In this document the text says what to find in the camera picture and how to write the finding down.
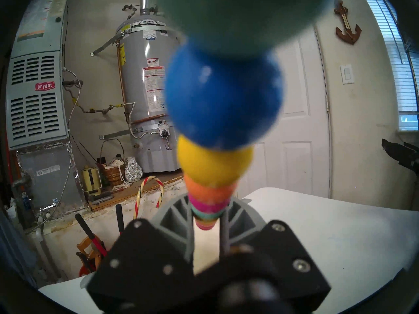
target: water heater control valve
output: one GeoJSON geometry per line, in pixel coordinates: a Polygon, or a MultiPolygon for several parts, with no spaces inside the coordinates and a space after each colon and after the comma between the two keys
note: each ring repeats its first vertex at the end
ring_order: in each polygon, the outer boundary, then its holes
{"type": "Polygon", "coordinates": [[[170,135],[169,125],[164,120],[159,120],[158,129],[161,137],[166,138],[170,135]]]}

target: window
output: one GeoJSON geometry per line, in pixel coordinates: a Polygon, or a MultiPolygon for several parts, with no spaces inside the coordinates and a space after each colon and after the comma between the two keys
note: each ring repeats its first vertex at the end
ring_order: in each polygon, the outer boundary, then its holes
{"type": "Polygon", "coordinates": [[[411,52],[397,28],[396,10],[387,0],[367,0],[383,34],[396,85],[399,129],[418,130],[415,73],[419,74],[419,53],[411,52]]]}

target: anchor decoration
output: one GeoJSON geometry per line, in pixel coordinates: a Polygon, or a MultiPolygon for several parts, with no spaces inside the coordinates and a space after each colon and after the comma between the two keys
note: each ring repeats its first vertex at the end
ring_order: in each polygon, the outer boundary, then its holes
{"type": "Polygon", "coordinates": [[[346,34],[342,33],[342,30],[340,30],[338,27],[336,27],[336,35],[342,39],[343,41],[346,41],[347,43],[353,45],[357,42],[359,39],[359,36],[361,35],[361,28],[356,25],[355,26],[355,33],[352,33],[351,27],[349,26],[348,17],[346,16],[348,14],[348,9],[342,5],[343,1],[336,0],[335,1],[335,13],[340,14],[343,23],[345,25],[345,32],[346,34]]]}

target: candy cane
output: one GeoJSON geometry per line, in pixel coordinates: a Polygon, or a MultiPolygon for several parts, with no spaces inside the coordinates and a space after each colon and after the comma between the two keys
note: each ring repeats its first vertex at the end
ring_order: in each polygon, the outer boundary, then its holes
{"type": "Polygon", "coordinates": [[[136,219],[137,216],[138,216],[138,208],[139,208],[139,202],[141,200],[142,190],[143,190],[144,186],[147,184],[147,182],[150,181],[150,180],[156,181],[159,184],[159,186],[160,186],[160,198],[158,199],[156,208],[159,208],[160,205],[161,205],[161,202],[163,200],[163,195],[164,195],[163,183],[157,177],[154,177],[154,176],[146,177],[144,179],[144,181],[142,181],[141,187],[139,187],[139,189],[138,189],[137,200],[135,201],[135,208],[134,208],[134,216],[133,216],[133,219],[136,219]]]}

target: door hinge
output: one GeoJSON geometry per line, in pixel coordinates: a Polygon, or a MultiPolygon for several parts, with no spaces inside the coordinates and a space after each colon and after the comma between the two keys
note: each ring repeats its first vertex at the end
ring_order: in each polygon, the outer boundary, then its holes
{"type": "Polygon", "coordinates": [[[325,98],[326,98],[326,112],[329,113],[329,96],[326,94],[325,98]]]}

